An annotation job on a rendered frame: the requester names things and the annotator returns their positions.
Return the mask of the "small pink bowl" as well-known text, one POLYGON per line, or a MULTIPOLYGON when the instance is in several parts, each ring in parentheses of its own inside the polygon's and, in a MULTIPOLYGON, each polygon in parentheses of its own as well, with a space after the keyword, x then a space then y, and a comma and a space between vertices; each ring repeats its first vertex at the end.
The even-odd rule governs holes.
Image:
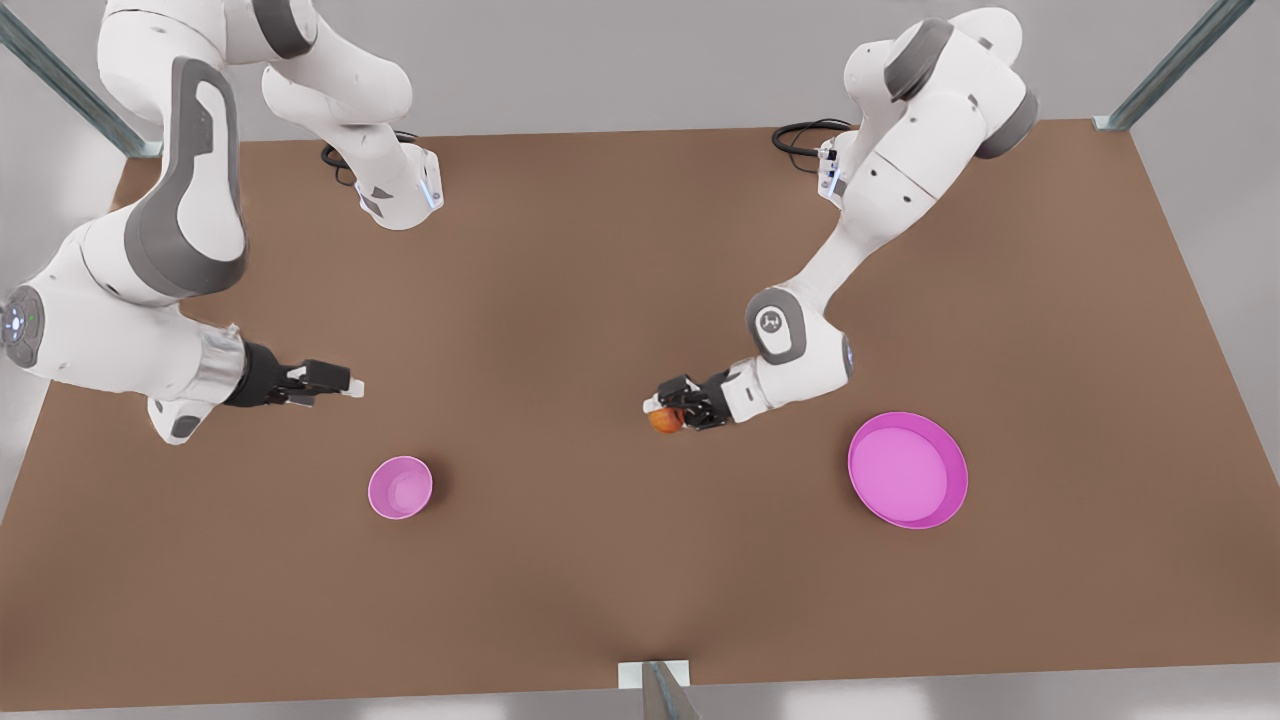
POLYGON ((370 475, 367 501, 381 518, 402 520, 430 502, 434 480, 430 468, 412 456, 390 457, 370 475))

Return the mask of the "pink plate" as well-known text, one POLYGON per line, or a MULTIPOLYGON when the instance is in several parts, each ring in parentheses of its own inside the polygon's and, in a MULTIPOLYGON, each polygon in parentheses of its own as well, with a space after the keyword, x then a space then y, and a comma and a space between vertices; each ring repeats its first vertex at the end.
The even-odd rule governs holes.
POLYGON ((870 512, 910 530, 950 521, 969 491, 960 445, 942 425, 914 413, 883 413, 865 421, 850 441, 847 473, 870 512))

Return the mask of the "silver frame post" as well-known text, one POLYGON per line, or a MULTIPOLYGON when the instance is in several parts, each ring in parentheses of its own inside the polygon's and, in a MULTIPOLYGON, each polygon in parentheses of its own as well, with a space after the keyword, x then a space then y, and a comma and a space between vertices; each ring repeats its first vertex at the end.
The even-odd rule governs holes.
POLYGON ((1254 5, 1215 0, 1142 82, 1110 113, 1092 117, 1098 132, 1128 132, 1254 5))
POLYGON ((620 689, 640 689, 643 720, 701 720, 687 694, 687 660, 649 660, 617 665, 620 689))
POLYGON ((143 140, 3 0, 0 44, 125 158, 160 158, 163 143, 143 140))

